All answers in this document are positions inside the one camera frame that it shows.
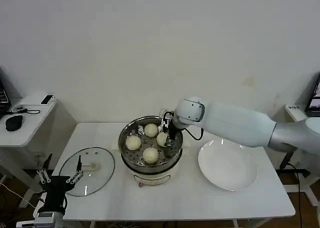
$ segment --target white wall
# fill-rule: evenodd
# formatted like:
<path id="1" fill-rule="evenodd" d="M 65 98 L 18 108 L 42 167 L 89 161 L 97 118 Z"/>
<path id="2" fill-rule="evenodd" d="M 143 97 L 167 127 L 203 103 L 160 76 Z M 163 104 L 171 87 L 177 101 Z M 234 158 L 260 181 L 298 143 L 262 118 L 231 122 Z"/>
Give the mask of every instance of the white wall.
<path id="1" fill-rule="evenodd" d="M 320 0 L 0 0 L 0 64 L 81 122 L 186 94 L 273 115 L 320 69 Z"/>

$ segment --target wall stain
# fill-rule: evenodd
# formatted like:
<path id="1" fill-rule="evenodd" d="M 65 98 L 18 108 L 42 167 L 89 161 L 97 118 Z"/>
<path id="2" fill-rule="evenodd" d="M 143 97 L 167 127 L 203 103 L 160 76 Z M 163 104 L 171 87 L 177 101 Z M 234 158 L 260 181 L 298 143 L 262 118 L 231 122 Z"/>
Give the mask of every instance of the wall stain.
<path id="1" fill-rule="evenodd" d="M 257 83 L 257 79 L 254 76 L 248 76 L 242 81 L 241 85 L 247 86 L 247 87 L 255 87 L 256 83 Z"/>

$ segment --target white robotic arm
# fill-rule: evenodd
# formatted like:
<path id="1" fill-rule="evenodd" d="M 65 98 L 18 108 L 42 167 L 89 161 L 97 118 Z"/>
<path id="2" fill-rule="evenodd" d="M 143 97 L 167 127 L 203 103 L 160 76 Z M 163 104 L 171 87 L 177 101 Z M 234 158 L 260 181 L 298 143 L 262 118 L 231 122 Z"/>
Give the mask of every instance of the white robotic arm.
<path id="1" fill-rule="evenodd" d="M 266 114 L 190 97 L 180 101 L 172 119 L 178 129 L 195 125 L 248 147 L 270 147 L 281 152 L 302 149 L 320 155 L 320 118 L 276 123 Z"/>

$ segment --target white plate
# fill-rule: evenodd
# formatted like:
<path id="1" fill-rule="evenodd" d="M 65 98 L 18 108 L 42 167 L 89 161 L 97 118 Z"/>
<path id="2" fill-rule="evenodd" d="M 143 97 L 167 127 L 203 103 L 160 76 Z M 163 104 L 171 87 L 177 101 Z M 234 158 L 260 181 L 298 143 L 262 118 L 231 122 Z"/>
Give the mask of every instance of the white plate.
<path id="1" fill-rule="evenodd" d="M 242 191 L 258 177 L 258 166 L 243 146 L 217 138 L 204 144 L 198 154 L 204 176 L 228 191 Z"/>

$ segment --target glass lid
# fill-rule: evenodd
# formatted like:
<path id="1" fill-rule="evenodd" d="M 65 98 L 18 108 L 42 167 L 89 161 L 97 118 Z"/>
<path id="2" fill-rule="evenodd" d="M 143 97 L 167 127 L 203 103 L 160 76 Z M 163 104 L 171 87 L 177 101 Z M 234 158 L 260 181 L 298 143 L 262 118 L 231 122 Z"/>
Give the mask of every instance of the glass lid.
<path id="1" fill-rule="evenodd" d="M 77 173 L 78 160 L 81 160 L 83 177 L 67 194 L 75 197 L 88 196 L 104 187 L 115 170 L 113 155 L 101 147 L 85 148 L 73 154 L 62 166 L 59 175 L 73 177 Z"/>

